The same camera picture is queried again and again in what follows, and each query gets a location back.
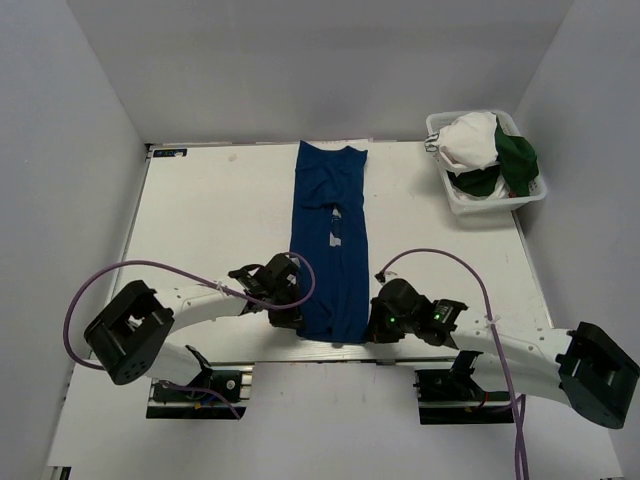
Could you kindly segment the blue t shirt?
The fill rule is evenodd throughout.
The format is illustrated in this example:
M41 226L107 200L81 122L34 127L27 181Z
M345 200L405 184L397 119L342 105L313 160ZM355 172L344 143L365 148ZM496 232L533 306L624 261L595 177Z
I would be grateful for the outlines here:
M369 318L368 237L364 214L367 152L346 146L322 150L298 147L290 250L311 265L298 276L312 291L300 306L306 339L356 344L364 341Z

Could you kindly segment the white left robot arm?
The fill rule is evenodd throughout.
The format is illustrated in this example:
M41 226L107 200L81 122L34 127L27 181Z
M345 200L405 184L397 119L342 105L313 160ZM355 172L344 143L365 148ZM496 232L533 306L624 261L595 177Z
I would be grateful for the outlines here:
M195 348L177 347L168 337L186 327L219 318L265 311L271 325L298 330L303 303L315 290L299 285L309 262L293 252L279 253L267 264L250 264L229 272L241 288L178 270L191 285L161 292L142 280L126 284L86 327L84 340L116 385L142 376L167 389L199 399L212 392L210 362Z

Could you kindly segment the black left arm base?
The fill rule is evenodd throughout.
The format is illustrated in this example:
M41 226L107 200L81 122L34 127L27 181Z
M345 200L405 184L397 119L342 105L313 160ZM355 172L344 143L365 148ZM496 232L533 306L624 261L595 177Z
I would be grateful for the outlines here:
M214 366L189 388L153 379L146 418L153 420L240 420L251 393L252 366Z

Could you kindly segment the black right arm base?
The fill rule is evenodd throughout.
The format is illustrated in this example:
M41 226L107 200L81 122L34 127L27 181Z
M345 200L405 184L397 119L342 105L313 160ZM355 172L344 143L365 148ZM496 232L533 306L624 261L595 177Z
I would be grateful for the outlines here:
M505 387L485 390L471 378L478 352L463 351L452 362L415 368L419 421L426 426L513 424Z

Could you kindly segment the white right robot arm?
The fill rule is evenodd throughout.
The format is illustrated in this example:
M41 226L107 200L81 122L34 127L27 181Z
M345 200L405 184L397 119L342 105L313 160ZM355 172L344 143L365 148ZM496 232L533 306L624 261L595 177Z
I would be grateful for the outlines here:
M446 367L419 367L415 387L424 424L509 422L509 394L546 398L608 429L624 426L638 364L600 327L573 330L490 327L462 302L431 301L406 280L371 301L367 338L397 343L413 335L456 350Z

